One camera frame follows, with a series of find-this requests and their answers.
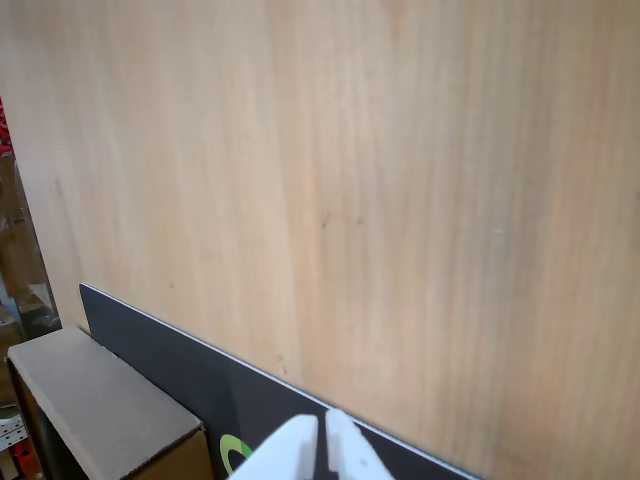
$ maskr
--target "cardboard box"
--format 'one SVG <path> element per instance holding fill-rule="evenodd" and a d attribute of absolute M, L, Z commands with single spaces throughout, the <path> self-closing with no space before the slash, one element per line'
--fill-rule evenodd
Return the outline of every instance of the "cardboard box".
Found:
<path fill-rule="evenodd" d="M 48 480 L 213 478 L 200 420 L 82 331 L 13 346 L 8 363 Z"/>
<path fill-rule="evenodd" d="M 18 321 L 11 315 L 9 309 L 0 305 L 0 359 L 7 356 L 9 347 L 22 342 L 22 334 Z M 0 406 L 14 405 L 16 396 L 9 377 L 9 367 L 0 362 Z"/>

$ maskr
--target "black sign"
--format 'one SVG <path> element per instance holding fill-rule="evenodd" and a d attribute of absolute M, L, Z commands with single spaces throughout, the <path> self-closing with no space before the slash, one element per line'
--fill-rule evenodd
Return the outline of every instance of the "black sign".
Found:
<path fill-rule="evenodd" d="M 198 416 L 206 427 L 216 478 L 226 478 L 280 425 L 318 417 L 315 479 L 327 468 L 324 416 L 329 404 L 88 285 L 80 285 L 91 336 Z M 476 478 L 357 421 L 397 479 Z"/>

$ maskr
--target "box lid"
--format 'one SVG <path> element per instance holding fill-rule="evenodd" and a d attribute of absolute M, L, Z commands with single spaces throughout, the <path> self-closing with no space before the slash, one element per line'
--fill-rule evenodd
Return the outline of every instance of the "box lid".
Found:
<path fill-rule="evenodd" d="M 201 425 L 78 329 L 15 345 L 9 359 L 92 480 L 120 480 Z"/>

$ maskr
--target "green logo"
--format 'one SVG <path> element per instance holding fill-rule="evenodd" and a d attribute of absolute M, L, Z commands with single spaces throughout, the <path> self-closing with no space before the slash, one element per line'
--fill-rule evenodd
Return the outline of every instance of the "green logo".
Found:
<path fill-rule="evenodd" d="M 253 453 L 251 449 L 247 447 L 246 443 L 233 435 L 223 435 L 220 437 L 220 455 L 222 456 L 224 468 L 229 475 L 233 473 L 233 468 L 231 468 L 231 463 L 229 462 L 229 452 L 231 450 L 238 452 L 244 458 L 249 458 Z"/>

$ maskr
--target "wooden surface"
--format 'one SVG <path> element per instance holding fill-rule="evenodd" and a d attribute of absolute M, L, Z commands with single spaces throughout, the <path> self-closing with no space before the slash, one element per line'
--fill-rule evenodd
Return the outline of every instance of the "wooden surface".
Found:
<path fill-rule="evenodd" d="M 640 2 L 1 0 L 91 283 L 474 473 L 640 476 Z"/>

